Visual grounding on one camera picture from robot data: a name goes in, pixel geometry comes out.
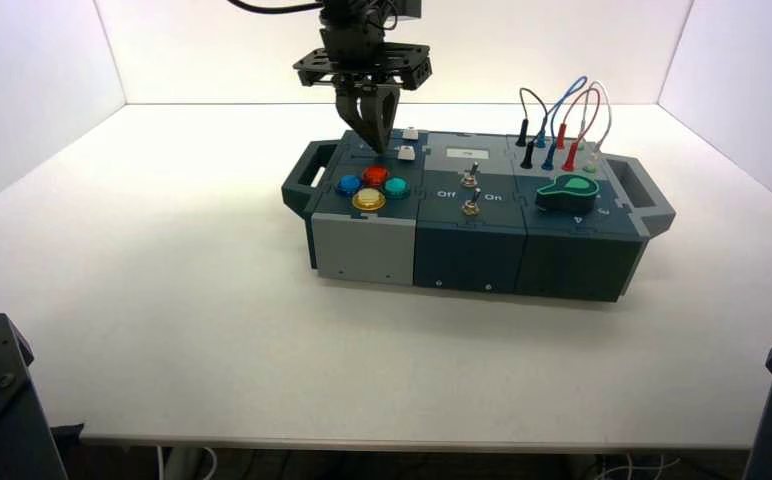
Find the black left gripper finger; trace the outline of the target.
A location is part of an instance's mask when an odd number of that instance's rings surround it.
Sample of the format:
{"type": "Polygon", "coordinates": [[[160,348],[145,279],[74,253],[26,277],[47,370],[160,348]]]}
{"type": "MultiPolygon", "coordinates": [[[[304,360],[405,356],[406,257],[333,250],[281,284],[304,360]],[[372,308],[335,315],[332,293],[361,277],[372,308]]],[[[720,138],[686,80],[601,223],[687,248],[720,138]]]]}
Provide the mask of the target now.
{"type": "Polygon", "coordinates": [[[375,152],[381,152],[379,97],[375,86],[338,86],[335,106],[345,123],[375,152]]]}
{"type": "Polygon", "coordinates": [[[378,87],[375,102],[375,151],[384,153],[388,147],[400,100],[397,85],[378,87]]]}

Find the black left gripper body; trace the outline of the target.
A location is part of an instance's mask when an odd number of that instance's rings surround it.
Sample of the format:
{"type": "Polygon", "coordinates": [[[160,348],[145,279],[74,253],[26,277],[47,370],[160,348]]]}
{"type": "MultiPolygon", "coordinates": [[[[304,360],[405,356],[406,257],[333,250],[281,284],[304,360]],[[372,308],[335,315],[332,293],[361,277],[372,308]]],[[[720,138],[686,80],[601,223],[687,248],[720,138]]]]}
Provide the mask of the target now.
{"type": "Polygon", "coordinates": [[[419,19],[420,1],[319,1],[322,46],[293,64],[304,86],[332,81],[395,83],[416,90],[432,75],[430,47],[387,42],[400,20],[419,19]]]}

